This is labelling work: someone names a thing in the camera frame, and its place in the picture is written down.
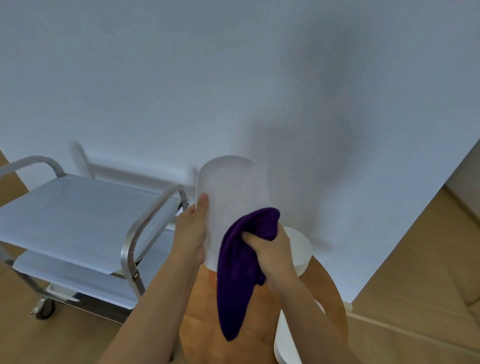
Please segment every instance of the purple towel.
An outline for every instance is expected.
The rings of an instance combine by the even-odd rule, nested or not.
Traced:
[[[255,284],[265,283],[255,251],[241,238],[243,231],[272,241],[278,233],[280,211],[266,207],[238,219],[223,237],[217,267],[216,304],[223,336],[235,339],[240,331]]]

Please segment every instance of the forearm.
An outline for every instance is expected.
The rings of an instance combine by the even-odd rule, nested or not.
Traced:
[[[286,283],[279,297],[302,363],[360,364],[300,279]]]
[[[199,264],[170,254],[99,364],[167,363]]]

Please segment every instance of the person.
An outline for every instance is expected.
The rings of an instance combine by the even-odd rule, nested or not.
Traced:
[[[98,364],[169,362],[178,347],[178,331],[193,283],[205,260],[208,204],[203,194],[197,206],[178,216],[170,254]],[[243,233],[242,238],[257,253],[268,286],[279,297],[302,363],[360,363],[298,278],[282,225],[272,242],[250,233]]]

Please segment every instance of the caster wheel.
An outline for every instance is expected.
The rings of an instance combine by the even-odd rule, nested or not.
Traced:
[[[37,320],[46,320],[55,312],[55,301],[51,299],[46,299],[43,302],[40,310],[35,314]]]

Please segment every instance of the metal handle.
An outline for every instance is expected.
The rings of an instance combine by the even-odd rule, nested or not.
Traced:
[[[7,174],[13,173],[17,170],[20,170],[24,167],[31,166],[32,164],[36,164],[36,163],[47,163],[50,167],[52,167],[57,177],[66,176],[60,164],[57,161],[53,160],[52,158],[48,158],[44,156],[29,156],[0,167],[0,178],[2,178],[3,176],[6,176]]]
[[[135,251],[135,246],[137,245],[138,238],[140,234],[145,229],[145,226],[152,220],[155,214],[162,208],[162,206],[176,193],[180,193],[181,205],[183,211],[188,207],[187,195],[183,190],[181,184],[173,184],[168,187],[163,194],[152,203],[152,205],[135,221],[128,230],[127,236],[123,243],[121,249],[121,258],[120,263],[128,283],[133,288],[138,299],[145,292],[145,286],[140,278],[140,273],[138,272],[137,266],[135,265],[135,260],[133,253]]]

